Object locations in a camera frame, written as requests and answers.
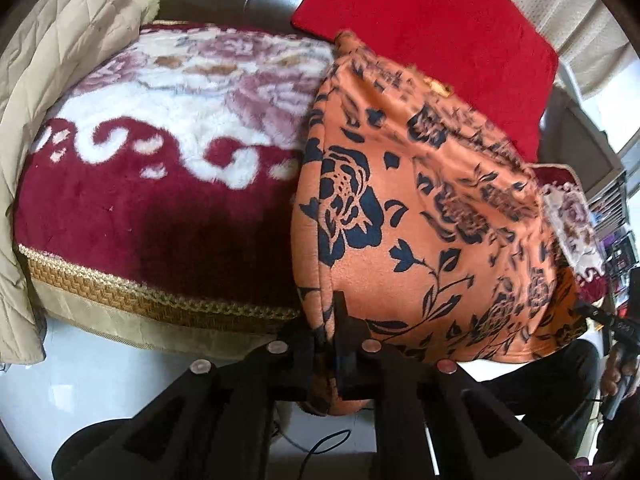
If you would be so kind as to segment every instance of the black pants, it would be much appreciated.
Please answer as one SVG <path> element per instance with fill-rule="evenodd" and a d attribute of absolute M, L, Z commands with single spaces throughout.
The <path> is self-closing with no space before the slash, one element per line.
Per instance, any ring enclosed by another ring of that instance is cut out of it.
<path fill-rule="evenodd" d="M 640 392 L 620 404 L 613 420 L 604 422 L 593 463 L 606 462 L 615 462 L 616 480 L 640 477 Z"/>
<path fill-rule="evenodd" d="M 575 458 L 600 381 L 600 358 L 588 341 L 484 383 L 514 415 L 565 460 Z"/>

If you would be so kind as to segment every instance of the orange floral cushion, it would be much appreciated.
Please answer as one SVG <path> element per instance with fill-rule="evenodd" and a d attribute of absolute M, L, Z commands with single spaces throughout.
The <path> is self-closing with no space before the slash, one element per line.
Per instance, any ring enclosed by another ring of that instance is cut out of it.
<path fill-rule="evenodd" d="M 316 97 L 292 218 L 318 341 L 332 295 L 408 357 L 521 363 L 585 330 L 535 175 L 446 86 L 353 34 Z"/>

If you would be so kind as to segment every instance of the black cable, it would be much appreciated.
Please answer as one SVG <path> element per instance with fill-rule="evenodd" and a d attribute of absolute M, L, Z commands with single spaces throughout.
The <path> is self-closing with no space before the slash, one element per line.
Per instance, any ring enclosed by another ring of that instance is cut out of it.
<path fill-rule="evenodd" d="M 345 437 L 340 442 L 338 442 L 338 444 L 335 444 L 334 446 L 331 446 L 331 447 L 329 447 L 329 448 L 327 448 L 325 450 L 322 450 L 322 451 L 318 451 L 318 452 L 316 451 L 327 440 L 331 440 L 332 438 L 335 438 L 336 436 L 340 436 L 342 434 L 345 435 Z M 347 440 L 348 440 L 348 438 L 350 436 L 351 436 L 351 430 L 342 430 L 342 431 L 337 431 L 336 433 L 332 433 L 331 435 L 327 435 L 326 437 L 321 438 L 320 440 L 318 440 L 318 442 L 315 444 L 315 446 L 313 446 L 309 450 L 309 452 L 305 456 L 305 459 L 302 461 L 302 465 L 300 465 L 300 473 L 298 473 L 298 480 L 302 480 L 302 475 L 305 473 L 306 463 L 309 462 L 309 459 L 313 455 L 320 455 L 322 453 L 327 453 L 327 452 L 331 451 L 332 449 L 335 449 L 338 446 L 341 446 L 342 444 L 347 442 Z"/>
<path fill-rule="evenodd" d="M 283 439 L 286 440 L 287 442 L 289 442 L 293 447 L 295 447 L 296 449 L 302 451 L 303 453 L 306 453 L 305 459 L 302 461 L 302 464 L 300 465 L 300 473 L 298 474 L 298 480 L 302 480 L 302 475 L 305 472 L 306 463 L 309 461 L 309 459 L 313 455 L 322 455 L 324 453 L 329 453 L 330 451 L 334 450 L 335 448 L 337 448 L 337 447 L 341 446 L 342 444 L 344 444 L 345 442 L 347 442 L 347 440 L 351 436 L 351 430 L 336 431 L 335 433 L 332 433 L 331 435 L 327 435 L 326 437 L 320 439 L 318 442 L 316 442 L 316 444 L 311 449 L 306 449 L 305 447 L 300 446 L 300 444 L 298 444 L 297 442 L 293 441 L 289 437 L 289 435 L 287 435 L 284 431 L 282 431 L 282 428 L 280 427 L 280 423 L 279 422 L 274 420 L 273 421 L 273 425 L 276 427 L 276 429 L 273 432 L 273 434 L 271 435 L 272 438 L 274 436 L 277 436 L 278 434 L 280 434 L 283 437 Z M 335 437 L 340 436 L 342 434 L 345 437 L 340 442 L 338 442 L 337 444 L 334 444 L 333 446 L 329 446 L 327 449 L 323 449 L 322 451 L 318 451 L 318 448 L 320 446 L 322 446 L 322 444 L 324 444 L 327 440 L 331 440 L 332 438 L 335 438 Z"/>

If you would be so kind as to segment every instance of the person's hand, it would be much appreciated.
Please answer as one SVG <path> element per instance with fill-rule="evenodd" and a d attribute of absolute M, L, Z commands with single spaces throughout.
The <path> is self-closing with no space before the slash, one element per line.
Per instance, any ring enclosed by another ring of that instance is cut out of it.
<path fill-rule="evenodd" d="M 607 367 L 605 368 L 600 380 L 600 392 L 603 397 L 614 396 L 618 392 L 618 383 L 620 382 L 620 379 L 622 376 L 626 375 L 633 376 L 634 378 L 625 399 L 627 397 L 631 397 L 638 389 L 638 385 L 640 384 L 640 357 L 637 357 L 633 361 L 629 361 L 622 367 L 622 369 L 620 367 L 621 357 L 622 346 L 620 343 L 616 343 L 609 353 Z"/>

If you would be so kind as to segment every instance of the white curtain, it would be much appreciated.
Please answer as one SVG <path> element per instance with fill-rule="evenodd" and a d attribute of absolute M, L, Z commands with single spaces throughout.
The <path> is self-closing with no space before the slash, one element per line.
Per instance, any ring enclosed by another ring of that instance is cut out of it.
<path fill-rule="evenodd" d="M 524 16 L 569 64 L 585 99 L 638 58 L 600 0 L 515 0 Z"/>

